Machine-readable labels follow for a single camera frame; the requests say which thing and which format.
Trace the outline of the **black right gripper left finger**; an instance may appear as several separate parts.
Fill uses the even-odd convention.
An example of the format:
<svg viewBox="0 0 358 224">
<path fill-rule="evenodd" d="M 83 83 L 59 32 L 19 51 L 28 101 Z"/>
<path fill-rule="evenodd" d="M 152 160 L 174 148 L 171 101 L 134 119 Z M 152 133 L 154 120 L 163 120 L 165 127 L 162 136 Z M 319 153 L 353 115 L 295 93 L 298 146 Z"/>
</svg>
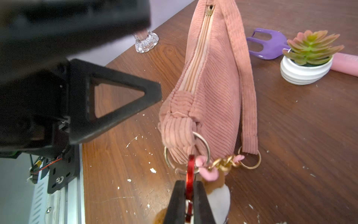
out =
<svg viewBox="0 0 358 224">
<path fill-rule="evenodd" d="M 186 218 L 186 182 L 178 180 L 172 191 L 163 224 L 184 224 Z"/>
</svg>

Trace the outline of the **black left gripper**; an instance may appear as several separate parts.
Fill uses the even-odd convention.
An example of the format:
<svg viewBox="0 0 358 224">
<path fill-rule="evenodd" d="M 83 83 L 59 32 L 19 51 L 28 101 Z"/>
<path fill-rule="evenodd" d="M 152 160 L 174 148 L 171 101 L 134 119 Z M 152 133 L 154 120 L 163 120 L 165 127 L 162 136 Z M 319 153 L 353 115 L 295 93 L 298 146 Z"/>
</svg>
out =
<svg viewBox="0 0 358 224">
<path fill-rule="evenodd" d="M 1 158 L 55 158 L 159 102 L 148 79 L 78 59 L 50 67 L 150 17 L 149 1 L 1 1 Z"/>
</svg>

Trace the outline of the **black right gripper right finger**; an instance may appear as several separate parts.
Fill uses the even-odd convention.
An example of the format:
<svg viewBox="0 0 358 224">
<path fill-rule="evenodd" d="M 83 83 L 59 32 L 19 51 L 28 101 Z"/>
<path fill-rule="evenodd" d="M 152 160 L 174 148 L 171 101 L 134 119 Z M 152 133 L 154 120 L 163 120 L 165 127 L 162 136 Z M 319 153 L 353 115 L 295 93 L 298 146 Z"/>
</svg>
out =
<svg viewBox="0 0 358 224">
<path fill-rule="evenodd" d="M 215 224 L 204 185 L 200 181 L 194 181 L 194 224 Z"/>
</svg>

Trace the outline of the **brown white plush keychain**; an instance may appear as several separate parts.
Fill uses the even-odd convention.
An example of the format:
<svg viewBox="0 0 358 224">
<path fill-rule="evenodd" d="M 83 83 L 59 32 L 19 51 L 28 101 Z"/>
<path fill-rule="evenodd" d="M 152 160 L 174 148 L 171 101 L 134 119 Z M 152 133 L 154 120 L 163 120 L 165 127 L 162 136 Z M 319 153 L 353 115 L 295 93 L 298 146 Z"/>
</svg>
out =
<svg viewBox="0 0 358 224">
<path fill-rule="evenodd" d="M 230 190 L 225 184 L 225 175 L 232 167 L 241 165 L 243 155 L 234 155 L 226 159 L 218 159 L 213 164 L 206 166 L 204 156 L 191 157 L 189 161 L 189 171 L 194 167 L 199 169 L 200 180 L 195 180 L 194 176 L 188 176 L 186 179 L 186 218 L 185 224 L 194 224 L 194 181 L 200 181 L 204 185 L 208 202 L 216 224 L 227 222 L 227 216 L 230 210 Z M 154 218 L 153 223 L 163 224 L 167 208 L 162 209 Z"/>
</svg>

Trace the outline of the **pink corduroy bag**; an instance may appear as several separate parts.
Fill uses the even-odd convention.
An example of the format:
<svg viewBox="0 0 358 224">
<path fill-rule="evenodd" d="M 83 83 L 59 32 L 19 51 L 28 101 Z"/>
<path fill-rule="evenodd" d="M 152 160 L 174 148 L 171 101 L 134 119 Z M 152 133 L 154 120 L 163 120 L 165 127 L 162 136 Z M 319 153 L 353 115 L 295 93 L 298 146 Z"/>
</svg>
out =
<svg viewBox="0 0 358 224">
<path fill-rule="evenodd" d="M 199 1 L 182 74 L 159 111 L 167 164 L 258 155 L 257 101 L 248 45 L 235 1 Z"/>
</svg>

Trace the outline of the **pink vase with leaves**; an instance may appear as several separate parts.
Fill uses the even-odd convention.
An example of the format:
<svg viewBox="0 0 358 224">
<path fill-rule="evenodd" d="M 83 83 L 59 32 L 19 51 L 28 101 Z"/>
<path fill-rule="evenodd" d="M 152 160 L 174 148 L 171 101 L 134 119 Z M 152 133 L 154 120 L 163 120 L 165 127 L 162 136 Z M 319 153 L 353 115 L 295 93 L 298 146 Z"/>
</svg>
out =
<svg viewBox="0 0 358 224">
<path fill-rule="evenodd" d="M 148 29 L 133 34 L 135 38 L 135 49 L 138 53 L 146 53 L 153 49 L 159 42 L 159 36 Z"/>
</svg>

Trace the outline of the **succulent in white pot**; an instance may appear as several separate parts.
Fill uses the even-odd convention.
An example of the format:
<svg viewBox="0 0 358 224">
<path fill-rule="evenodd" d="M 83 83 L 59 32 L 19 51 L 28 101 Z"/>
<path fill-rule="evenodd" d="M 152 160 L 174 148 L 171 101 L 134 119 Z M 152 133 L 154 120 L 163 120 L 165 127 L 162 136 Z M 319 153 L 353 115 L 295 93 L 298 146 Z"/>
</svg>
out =
<svg viewBox="0 0 358 224">
<path fill-rule="evenodd" d="M 331 69 L 334 55 L 344 45 L 333 43 L 339 34 L 328 34 L 327 30 L 306 30 L 287 41 L 288 48 L 282 50 L 281 76 L 294 85 L 309 85 L 324 77 Z"/>
</svg>

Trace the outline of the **purple pink garden fork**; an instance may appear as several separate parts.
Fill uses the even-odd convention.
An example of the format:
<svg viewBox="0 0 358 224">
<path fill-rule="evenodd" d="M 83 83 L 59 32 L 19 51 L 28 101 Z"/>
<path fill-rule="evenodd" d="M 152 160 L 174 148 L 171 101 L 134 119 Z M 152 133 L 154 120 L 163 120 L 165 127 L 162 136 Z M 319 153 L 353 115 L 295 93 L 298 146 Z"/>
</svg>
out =
<svg viewBox="0 0 358 224">
<path fill-rule="evenodd" d="M 273 60 L 283 56 L 282 50 L 288 48 L 288 39 L 279 31 L 269 29 L 255 29 L 248 42 L 260 44 L 261 51 L 249 51 L 250 55 L 263 60 Z M 331 70 L 358 76 L 358 57 L 338 52 L 334 55 Z"/>
</svg>

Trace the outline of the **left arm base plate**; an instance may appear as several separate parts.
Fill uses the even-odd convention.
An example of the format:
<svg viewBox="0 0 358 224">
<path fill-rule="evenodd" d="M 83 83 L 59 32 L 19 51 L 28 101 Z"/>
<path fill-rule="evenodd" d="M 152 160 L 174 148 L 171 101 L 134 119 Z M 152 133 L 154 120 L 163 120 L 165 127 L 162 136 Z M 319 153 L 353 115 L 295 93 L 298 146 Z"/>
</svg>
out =
<svg viewBox="0 0 358 224">
<path fill-rule="evenodd" d="M 80 145 L 70 145 L 60 156 L 60 161 L 50 165 L 48 177 L 48 194 L 65 187 L 80 173 Z"/>
</svg>

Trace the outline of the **aluminium front rail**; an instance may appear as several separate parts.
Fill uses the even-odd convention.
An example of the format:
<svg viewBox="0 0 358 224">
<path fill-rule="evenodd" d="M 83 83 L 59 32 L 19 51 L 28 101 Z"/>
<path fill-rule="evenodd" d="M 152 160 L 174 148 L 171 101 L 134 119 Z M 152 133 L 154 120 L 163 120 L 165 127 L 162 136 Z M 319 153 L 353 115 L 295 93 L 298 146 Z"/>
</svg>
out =
<svg viewBox="0 0 358 224">
<path fill-rule="evenodd" d="M 38 181 L 35 185 L 30 209 L 30 224 L 84 224 L 84 175 L 82 162 L 82 145 L 80 145 L 80 173 L 65 187 L 48 194 L 48 177 L 50 165 L 40 167 L 37 173 Z"/>
</svg>

